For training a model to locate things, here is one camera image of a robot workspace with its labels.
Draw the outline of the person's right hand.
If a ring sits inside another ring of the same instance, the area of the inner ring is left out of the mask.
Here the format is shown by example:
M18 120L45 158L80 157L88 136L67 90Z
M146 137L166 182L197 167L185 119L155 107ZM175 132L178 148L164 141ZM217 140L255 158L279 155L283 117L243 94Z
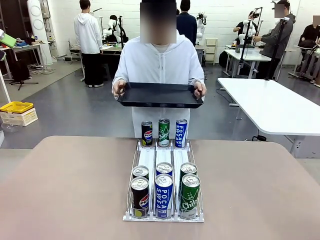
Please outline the person's right hand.
M116 100L125 94L125 86L126 81L124 79L120 79L112 85L112 94Z

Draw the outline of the person's left hand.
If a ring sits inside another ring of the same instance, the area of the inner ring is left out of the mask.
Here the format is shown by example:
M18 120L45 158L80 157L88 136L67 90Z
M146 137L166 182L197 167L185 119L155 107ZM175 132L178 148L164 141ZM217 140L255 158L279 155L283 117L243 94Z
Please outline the person's left hand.
M196 99L203 99L207 93L207 88L204 83L196 80L194 82L194 96Z

